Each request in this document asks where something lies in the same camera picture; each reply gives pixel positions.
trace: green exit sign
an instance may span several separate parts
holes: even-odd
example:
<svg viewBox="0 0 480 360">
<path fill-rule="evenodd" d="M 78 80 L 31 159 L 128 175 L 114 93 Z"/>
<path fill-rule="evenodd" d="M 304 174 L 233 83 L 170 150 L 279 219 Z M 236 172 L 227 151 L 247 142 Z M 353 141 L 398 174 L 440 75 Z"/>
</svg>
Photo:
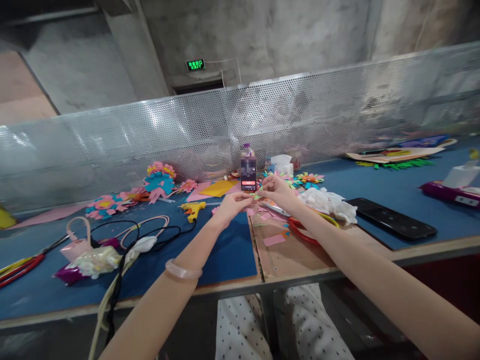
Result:
<svg viewBox="0 0 480 360">
<path fill-rule="evenodd" d="M 197 71 L 197 70 L 205 70 L 205 62 L 203 59 L 187 61 L 186 68 L 188 69 L 189 72 Z"/>
</svg>

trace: woman's right hand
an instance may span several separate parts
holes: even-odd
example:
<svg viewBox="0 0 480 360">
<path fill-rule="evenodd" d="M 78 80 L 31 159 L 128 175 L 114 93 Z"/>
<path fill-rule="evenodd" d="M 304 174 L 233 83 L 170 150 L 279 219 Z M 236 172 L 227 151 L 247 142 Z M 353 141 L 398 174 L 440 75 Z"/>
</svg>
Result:
<svg viewBox="0 0 480 360">
<path fill-rule="evenodd" d="M 263 190 L 258 190 L 256 193 L 263 198 L 273 200 L 275 204 L 290 215 L 293 215 L 299 207 L 304 206 L 285 180 L 277 175 L 267 176 L 263 179 L 262 186 Z"/>
</svg>

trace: perforated metal panel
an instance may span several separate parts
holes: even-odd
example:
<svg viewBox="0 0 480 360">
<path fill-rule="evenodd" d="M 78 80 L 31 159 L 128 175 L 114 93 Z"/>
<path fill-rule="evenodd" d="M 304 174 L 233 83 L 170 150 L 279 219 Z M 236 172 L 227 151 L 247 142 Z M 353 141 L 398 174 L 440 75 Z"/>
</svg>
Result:
<svg viewBox="0 0 480 360">
<path fill-rule="evenodd" d="M 217 179 L 238 167 L 243 143 L 261 167 L 291 149 L 307 164 L 410 132 L 471 131 L 479 94 L 477 42 L 1 126 L 0 200 L 15 212 L 129 190 L 155 160 L 179 180 Z"/>
</svg>

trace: hand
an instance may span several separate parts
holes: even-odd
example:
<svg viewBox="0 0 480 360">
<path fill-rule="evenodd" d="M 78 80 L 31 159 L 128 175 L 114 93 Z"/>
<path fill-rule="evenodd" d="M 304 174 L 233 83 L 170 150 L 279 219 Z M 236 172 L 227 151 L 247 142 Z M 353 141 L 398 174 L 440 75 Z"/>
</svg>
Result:
<svg viewBox="0 0 480 360">
<path fill-rule="evenodd" d="M 290 186 L 277 175 L 269 175 L 263 179 L 263 190 L 256 193 L 263 198 L 273 200 L 280 208 L 290 215 L 303 203 L 297 198 Z"/>
<path fill-rule="evenodd" d="M 220 221 L 221 225 L 226 228 L 232 219 L 245 207 L 254 201 L 251 194 L 244 192 L 234 192 L 225 196 L 220 206 L 213 215 L 212 220 Z"/>
</svg>

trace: yellow glue gun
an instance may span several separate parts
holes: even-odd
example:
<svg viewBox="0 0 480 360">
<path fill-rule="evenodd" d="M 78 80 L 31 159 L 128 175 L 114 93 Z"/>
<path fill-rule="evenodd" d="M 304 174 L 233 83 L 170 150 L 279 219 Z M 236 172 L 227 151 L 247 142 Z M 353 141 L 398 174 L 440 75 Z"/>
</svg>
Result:
<svg viewBox="0 0 480 360">
<path fill-rule="evenodd" d="M 199 216 L 199 211 L 202 209 L 205 209 L 207 206 L 207 203 L 205 201 L 202 202 L 189 202 L 189 203 L 184 203 L 180 207 L 183 210 L 191 210 L 190 215 L 188 216 L 188 222 L 193 223 L 194 221 L 197 221 L 197 217 Z"/>
</svg>

